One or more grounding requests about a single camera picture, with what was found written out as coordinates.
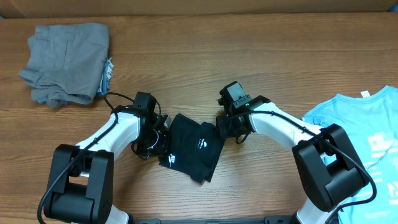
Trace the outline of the black t-shirt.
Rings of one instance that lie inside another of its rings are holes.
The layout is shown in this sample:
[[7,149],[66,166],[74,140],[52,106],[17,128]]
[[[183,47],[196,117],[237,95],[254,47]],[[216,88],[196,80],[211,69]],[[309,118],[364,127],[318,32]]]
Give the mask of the black t-shirt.
[[199,184],[211,182],[225,139],[219,128],[177,114],[169,129],[169,154],[159,159],[163,167],[183,172]]

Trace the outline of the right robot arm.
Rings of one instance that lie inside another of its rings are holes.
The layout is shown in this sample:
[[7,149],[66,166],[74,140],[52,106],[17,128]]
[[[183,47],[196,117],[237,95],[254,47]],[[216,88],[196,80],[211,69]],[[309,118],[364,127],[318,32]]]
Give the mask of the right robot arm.
[[351,205],[348,199],[374,184],[341,126],[306,123],[264,96],[252,98],[237,81],[221,89],[220,96],[224,114],[216,124],[222,138],[241,144],[258,133],[291,150],[307,200],[284,221],[338,223],[338,212]]

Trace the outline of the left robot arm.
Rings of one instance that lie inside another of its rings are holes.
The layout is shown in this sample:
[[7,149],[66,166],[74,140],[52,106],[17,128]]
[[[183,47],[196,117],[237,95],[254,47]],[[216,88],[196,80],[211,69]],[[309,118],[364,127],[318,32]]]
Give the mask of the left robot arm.
[[114,162],[128,146],[142,160],[167,155],[169,119],[154,96],[137,92],[130,104],[112,107],[109,120],[92,136],[59,145],[38,222],[133,223],[133,216],[113,203]]

